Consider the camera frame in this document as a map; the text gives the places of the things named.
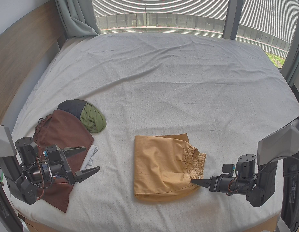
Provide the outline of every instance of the folded shorts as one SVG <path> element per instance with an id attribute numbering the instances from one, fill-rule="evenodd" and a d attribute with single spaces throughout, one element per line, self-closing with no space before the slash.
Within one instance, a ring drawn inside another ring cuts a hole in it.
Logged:
<path id="1" fill-rule="evenodd" d="M 203 179 L 206 154 L 187 134 L 135 136 L 134 196 L 143 201 L 172 201 L 196 191 L 191 179 Z"/>

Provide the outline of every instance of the tan pants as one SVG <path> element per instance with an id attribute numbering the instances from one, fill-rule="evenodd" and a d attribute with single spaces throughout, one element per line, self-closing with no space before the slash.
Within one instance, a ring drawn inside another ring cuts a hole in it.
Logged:
<path id="1" fill-rule="evenodd" d="M 206 154 L 190 145 L 187 134 L 135 136 L 134 196 L 143 201 L 172 201 L 196 191 Z"/>

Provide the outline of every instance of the curtain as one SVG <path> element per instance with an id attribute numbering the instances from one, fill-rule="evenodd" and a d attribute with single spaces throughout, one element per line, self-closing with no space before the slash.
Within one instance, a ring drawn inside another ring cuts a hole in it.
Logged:
<path id="1" fill-rule="evenodd" d="M 281 69 L 281 74 L 289 84 L 293 85 L 293 82 L 299 72 L 299 12 L 298 21 L 295 28 L 294 37 L 290 46 L 289 53 Z"/>
<path id="2" fill-rule="evenodd" d="M 55 0 L 68 37 L 101 34 L 92 0 Z"/>

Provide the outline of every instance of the white bed sheet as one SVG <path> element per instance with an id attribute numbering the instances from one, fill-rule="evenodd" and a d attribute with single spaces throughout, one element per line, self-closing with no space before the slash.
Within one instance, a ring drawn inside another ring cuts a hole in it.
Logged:
<path id="1" fill-rule="evenodd" d="M 244 195 L 201 188 L 173 202 L 133 197 L 134 135 L 188 133 L 207 153 L 204 176 L 257 153 L 257 142 L 299 116 L 291 89 L 263 50 L 232 40 L 169 33 L 120 33 L 71 39 L 50 64 L 20 114 L 13 140 L 32 136 L 40 117 L 67 99 L 84 99 L 106 116 L 93 134 L 101 170 L 76 184 L 66 213 L 44 200 L 13 205 L 59 231 L 242 231 L 276 215 L 275 194 L 259 208 Z"/>

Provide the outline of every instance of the green cloth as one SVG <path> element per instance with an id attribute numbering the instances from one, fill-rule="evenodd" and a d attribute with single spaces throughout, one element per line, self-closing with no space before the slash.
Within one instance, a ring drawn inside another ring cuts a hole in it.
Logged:
<path id="1" fill-rule="evenodd" d="M 100 132 L 106 127 L 105 116 L 89 102 L 86 102 L 80 120 L 90 133 Z"/>

